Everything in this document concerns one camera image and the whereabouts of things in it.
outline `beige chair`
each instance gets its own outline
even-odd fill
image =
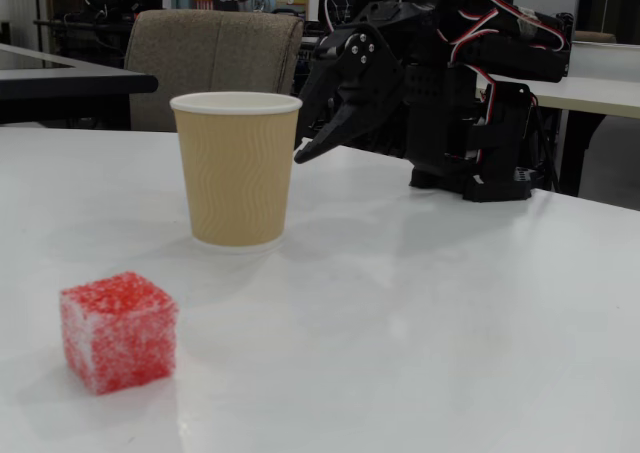
[[[585,41],[588,43],[617,43],[616,35],[611,33],[600,33],[598,31],[576,31],[575,41]]]
[[[289,94],[302,21],[290,16],[221,11],[142,13],[126,68],[158,78],[155,93],[131,96],[137,131],[176,131],[169,100],[201,91]]]

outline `paper cup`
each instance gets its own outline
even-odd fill
[[[297,98],[268,93],[171,100],[196,239],[255,247],[280,238],[301,106]]]

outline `cup rim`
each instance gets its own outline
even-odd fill
[[[201,98],[228,98],[230,96],[250,98],[266,98],[281,100],[279,104],[268,106],[229,106],[229,105],[198,105],[193,100]],[[187,113],[199,113],[204,115],[230,115],[230,116],[251,116],[251,115],[280,115],[292,113],[302,108],[302,101],[293,96],[280,95],[276,93],[258,93],[250,91],[216,91],[204,93],[191,93],[178,96],[170,102],[171,108],[175,111]]]

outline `red sugar cube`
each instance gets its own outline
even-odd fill
[[[60,293],[69,366],[101,395],[170,376],[178,306],[131,272]]]

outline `white table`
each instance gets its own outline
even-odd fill
[[[410,172],[296,166],[282,247],[219,256],[175,135],[0,129],[0,451],[636,453],[640,214]],[[57,293],[124,270],[181,304],[178,368],[91,397]]]
[[[562,154],[562,192],[577,196],[582,179],[584,154],[606,116],[640,119],[640,83],[598,78],[564,78],[560,83],[522,81],[496,76],[501,81],[526,83],[540,106],[569,110]],[[486,87],[479,80],[480,88]]]

